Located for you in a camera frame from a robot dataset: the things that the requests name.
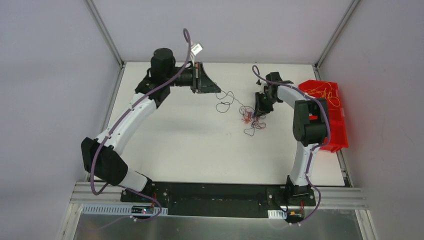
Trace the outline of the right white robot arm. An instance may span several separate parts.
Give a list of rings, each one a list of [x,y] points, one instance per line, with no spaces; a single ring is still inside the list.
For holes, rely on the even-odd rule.
[[[331,139],[328,104],[325,98],[315,98],[282,80],[278,72],[271,72],[256,81],[254,113],[265,116],[274,110],[275,103],[286,103],[293,109],[292,132],[297,142],[294,164],[287,176],[283,199],[296,205],[312,192],[311,173],[318,150]]]

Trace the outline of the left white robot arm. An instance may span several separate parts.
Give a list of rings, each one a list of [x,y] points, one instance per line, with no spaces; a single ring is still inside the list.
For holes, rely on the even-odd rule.
[[[176,66],[172,50],[159,48],[153,53],[145,77],[137,85],[126,110],[94,139],[81,142],[84,169],[112,186],[132,189],[140,202],[152,198],[151,180],[128,167],[121,155],[125,146],[142,122],[156,111],[171,93],[172,87],[188,87],[195,94],[217,94],[221,88],[204,71],[203,63],[195,56],[201,44],[190,47],[188,58]]]

